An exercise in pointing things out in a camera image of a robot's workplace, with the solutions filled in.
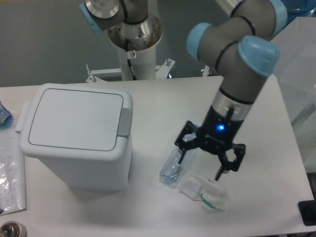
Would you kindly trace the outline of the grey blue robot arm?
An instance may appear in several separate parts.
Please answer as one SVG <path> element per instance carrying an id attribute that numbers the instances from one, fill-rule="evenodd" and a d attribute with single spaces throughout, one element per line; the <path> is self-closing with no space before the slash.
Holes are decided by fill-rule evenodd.
<path id="1" fill-rule="evenodd" d="M 200 148 L 220 161 L 217 177 L 237 171 L 246 146 L 233 142 L 252 105 L 273 73 L 280 51 L 268 41 L 285 25 L 287 12 L 279 0 L 241 0 L 218 4 L 229 19 L 217 27 L 194 26 L 187 38 L 187 51 L 223 77 L 202 125 L 186 122 L 170 157 L 160 171 L 161 180 L 173 184 L 184 171 L 192 151 Z M 124 80 L 152 79 L 155 66 L 148 60 L 137 63 L 142 50 L 161 38 L 160 22 L 148 11 L 145 0 L 85 0 L 80 10 L 90 28 L 107 31 L 112 43 L 123 52 Z"/>

